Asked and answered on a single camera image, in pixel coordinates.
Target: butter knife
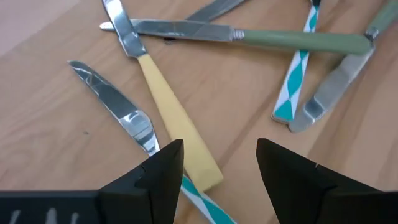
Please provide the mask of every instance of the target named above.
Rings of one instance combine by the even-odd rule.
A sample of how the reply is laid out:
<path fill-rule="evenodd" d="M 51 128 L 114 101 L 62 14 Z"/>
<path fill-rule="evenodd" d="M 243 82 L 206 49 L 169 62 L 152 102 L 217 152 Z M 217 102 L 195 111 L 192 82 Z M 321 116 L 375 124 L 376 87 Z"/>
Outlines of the butter knife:
<path fill-rule="evenodd" d="M 103 0 L 103 4 L 125 53 L 138 59 L 167 132 L 172 140 L 184 140 L 184 168 L 193 184 L 201 192 L 219 184 L 223 180 L 220 169 L 187 112 L 141 44 L 120 0 Z"/>
<path fill-rule="evenodd" d="M 371 48 L 370 41 L 359 34 L 242 30 L 196 21 L 131 19 L 131 22 L 139 34 L 177 39 L 239 42 L 258 47 L 287 47 L 341 54 L 364 54 Z M 109 22 L 104 22 L 99 27 L 106 31 L 114 30 Z"/>
<path fill-rule="evenodd" d="M 212 3 L 205 7 L 197 10 L 191 16 L 188 16 L 185 20 L 198 21 L 198 22 L 211 22 L 219 16 L 229 12 L 236 6 L 242 4 L 247 0 L 214 0 Z M 175 38 L 166 37 L 167 43 L 171 43 Z"/>
<path fill-rule="evenodd" d="M 373 42 L 397 19 L 398 1 L 389 1 L 368 26 L 365 36 Z M 297 112 L 289 129 L 296 133 L 306 130 L 334 107 L 344 92 L 359 75 L 374 52 L 373 47 L 363 55 L 347 55 L 323 81 L 315 94 Z"/>
<path fill-rule="evenodd" d="M 160 151 L 154 127 L 145 112 L 83 62 L 71 60 L 68 63 L 123 129 L 149 156 Z M 236 223 L 212 199 L 203 192 L 199 192 L 185 175 L 182 177 L 181 191 L 211 223 Z"/>

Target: wood grain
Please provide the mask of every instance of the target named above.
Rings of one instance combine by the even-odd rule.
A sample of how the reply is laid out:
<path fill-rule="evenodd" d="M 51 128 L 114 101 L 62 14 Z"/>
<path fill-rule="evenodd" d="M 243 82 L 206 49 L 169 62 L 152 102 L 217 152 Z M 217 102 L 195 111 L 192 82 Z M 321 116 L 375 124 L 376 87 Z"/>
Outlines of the wood grain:
<path fill-rule="evenodd" d="M 123 1 L 131 17 L 183 19 L 210 0 Z M 329 0 L 318 31 L 362 33 L 385 1 Z M 251 0 L 216 23 L 302 30 L 307 0 Z M 101 32 L 101 1 L 0 1 L 0 189 L 93 189 L 147 156 L 68 67 L 82 60 L 151 117 L 170 139 L 139 64 L 116 35 Z M 257 138 L 268 138 L 381 190 L 398 190 L 398 24 L 332 113 L 292 134 L 270 119 L 293 52 L 143 37 L 149 53 L 196 125 L 225 180 L 208 195 L 239 223 L 277 223 L 257 167 Z M 342 55 L 310 56 L 304 102 Z M 176 223 L 206 223 L 181 195 Z"/>

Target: green knife handle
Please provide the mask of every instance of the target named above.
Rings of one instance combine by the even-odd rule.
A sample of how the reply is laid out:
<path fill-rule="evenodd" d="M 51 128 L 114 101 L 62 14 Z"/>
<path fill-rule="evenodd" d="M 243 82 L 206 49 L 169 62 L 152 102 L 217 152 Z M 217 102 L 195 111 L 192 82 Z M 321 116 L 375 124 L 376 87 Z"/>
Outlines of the green knife handle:
<path fill-rule="evenodd" d="M 379 11 L 376 17 L 368 26 L 368 32 L 377 29 L 377 33 L 383 32 L 390 25 L 391 22 L 397 19 L 398 16 L 398 1 L 390 0 Z"/>
<path fill-rule="evenodd" d="M 293 49 L 334 52 L 342 54 L 364 54 L 371 43 L 363 35 L 324 34 L 296 31 L 243 30 L 240 41 L 262 47 L 289 47 Z"/>

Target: black plastic object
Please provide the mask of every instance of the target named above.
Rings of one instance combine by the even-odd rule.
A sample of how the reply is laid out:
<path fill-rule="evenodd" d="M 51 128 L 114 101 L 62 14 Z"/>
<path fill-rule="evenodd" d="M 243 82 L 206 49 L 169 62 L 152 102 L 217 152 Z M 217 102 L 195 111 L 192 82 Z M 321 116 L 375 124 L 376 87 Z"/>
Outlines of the black plastic object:
<path fill-rule="evenodd" d="M 172 224 L 182 171 L 175 140 L 99 190 L 0 192 L 0 223 Z"/>
<path fill-rule="evenodd" d="M 267 139 L 257 143 L 262 180 L 280 224 L 398 223 L 398 192 L 382 192 Z"/>

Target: knife handle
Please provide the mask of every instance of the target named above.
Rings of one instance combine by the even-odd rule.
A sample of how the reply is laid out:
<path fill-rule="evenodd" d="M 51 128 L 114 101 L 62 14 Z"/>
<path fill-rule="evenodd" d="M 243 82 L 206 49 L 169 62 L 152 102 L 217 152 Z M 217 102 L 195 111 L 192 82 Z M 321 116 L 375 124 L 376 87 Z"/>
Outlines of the knife handle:
<path fill-rule="evenodd" d="M 184 168 L 195 187 L 204 192 L 220 183 L 220 169 L 150 55 L 138 57 L 138 62 L 171 139 L 184 140 Z"/>
<path fill-rule="evenodd" d="M 370 41 L 358 34 L 325 34 L 296 31 L 244 30 L 243 42 L 249 45 L 289 47 L 297 50 L 364 54 Z"/>
<path fill-rule="evenodd" d="M 372 31 L 374 29 L 377 30 L 377 33 L 383 32 L 390 25 L 391 22 L 394 22 L 398 17 L 398 1 L 390 0 L 387 4 L 383 6 L 383 8 L 379 11 L 373 21 L 368 25 L 368 31 Z"/>

